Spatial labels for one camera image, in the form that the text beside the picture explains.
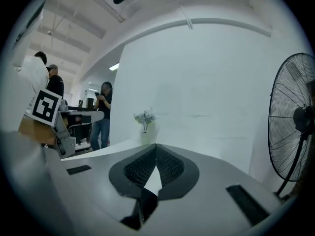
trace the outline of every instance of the standing fan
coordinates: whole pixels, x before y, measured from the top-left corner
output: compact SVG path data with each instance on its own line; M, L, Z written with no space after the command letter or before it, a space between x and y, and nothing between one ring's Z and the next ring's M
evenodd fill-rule
M281 65L271 92L268 145L271 163L284 179L298 181L307 160L314 131L315 60L294 54Z

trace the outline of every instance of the black mesh panel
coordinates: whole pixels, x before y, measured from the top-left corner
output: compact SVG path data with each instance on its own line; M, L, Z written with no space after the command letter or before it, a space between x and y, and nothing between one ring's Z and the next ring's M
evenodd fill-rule
M177 179L184 171L184 164L175 156L157 147L157 169L162 187Z
M143 188L156 166L156 150L153 149L124 167L124 175L139 188Z

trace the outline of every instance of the black rubber pad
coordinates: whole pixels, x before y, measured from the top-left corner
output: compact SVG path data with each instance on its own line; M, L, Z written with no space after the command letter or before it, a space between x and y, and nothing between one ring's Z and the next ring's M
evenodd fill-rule
M75 167L75 168L71 168L71 169L67 169L69 175L73 175L73 174L77 174L83 171L87 171L90 170L91 167L88 165L83 165L83 166L79 166L79 167Z
M253 226L269 216L242 186L232 185L226 190Z

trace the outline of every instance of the woman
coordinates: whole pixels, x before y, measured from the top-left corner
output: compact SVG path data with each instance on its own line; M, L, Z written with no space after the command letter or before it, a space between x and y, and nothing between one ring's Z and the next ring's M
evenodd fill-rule
M109 136L109 119L110 119L110 106L112 103L113 87L110 82L104 82L101 87L101 93L97 96L95 103L98 111L104 112L104 119L94 123L91 132L91 147L92 149L98 150L98 136L101 132L101 148L107 147L108 136Z

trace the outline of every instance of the small white flowers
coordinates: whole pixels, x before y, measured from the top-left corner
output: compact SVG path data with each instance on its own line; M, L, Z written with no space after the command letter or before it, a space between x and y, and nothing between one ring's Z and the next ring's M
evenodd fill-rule
M156 120L157 118L155 115L152 113L152 108L150 110L146 110L143 113L140 114L133 114L134 119L139 123L143 125L143 132L146 133L148 129L148 125Z

